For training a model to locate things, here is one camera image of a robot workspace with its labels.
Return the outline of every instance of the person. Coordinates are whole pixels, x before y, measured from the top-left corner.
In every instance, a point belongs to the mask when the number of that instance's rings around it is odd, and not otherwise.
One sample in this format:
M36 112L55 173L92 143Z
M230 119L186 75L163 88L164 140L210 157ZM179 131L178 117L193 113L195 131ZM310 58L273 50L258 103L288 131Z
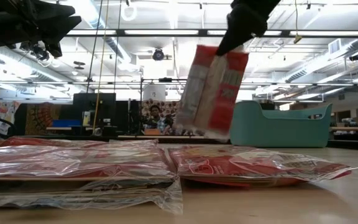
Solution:
M160 133L164 133L166 124L164 119L160 117L160 107L152 105L150 107L150 118L145 122L146 129L158 129Z

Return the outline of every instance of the teal basket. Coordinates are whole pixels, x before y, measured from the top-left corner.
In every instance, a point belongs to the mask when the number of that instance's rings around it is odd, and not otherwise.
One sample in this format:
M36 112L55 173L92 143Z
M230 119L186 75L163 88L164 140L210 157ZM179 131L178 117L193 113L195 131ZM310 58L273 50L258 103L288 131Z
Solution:
M325 147L332 104L306 110L262 110L256 101L236 104L230 140L237 146Z

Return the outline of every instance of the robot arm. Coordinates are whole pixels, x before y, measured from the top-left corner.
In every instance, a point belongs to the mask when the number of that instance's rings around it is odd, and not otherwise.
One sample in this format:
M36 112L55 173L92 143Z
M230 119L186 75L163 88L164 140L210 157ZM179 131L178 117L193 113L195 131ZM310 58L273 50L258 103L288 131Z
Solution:
M280 0L234 0L227 15L227 32L216 52L222 56L254 37L262 37L267 30L269 14Z
M40 0L0 0L0 46L43 41L54 56L61 57L59 41L81 22L71 6Z

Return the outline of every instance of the table surface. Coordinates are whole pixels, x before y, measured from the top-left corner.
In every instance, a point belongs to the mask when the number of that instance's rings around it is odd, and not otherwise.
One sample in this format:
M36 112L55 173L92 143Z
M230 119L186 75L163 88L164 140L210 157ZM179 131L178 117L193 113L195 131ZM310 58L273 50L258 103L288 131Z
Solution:
M318 156L358 167L350 149L275 149ZM338 180L271 189L185 187L183 215L164 212L152 203L120 210L0 210L0 223L358 223L358 170Z

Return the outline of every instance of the red packaging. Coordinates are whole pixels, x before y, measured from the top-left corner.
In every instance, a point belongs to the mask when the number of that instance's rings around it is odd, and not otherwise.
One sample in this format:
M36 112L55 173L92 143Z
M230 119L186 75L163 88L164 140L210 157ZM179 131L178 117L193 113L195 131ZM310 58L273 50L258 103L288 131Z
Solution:
M170 156L181 178L244 187L331 180L355 169L317 157L252 147L181 147L170 149Z
M248 54L233 51L218 57L217 49L197 46L177 123L227 138Z
M145 202L182 212L180 180L156 141L0 147L0 207L118 209Z
M69 140L49 140L38 138L11 137L1 143L3 146L61 146L61 147L95 147L108 144L102 141L69 141Z

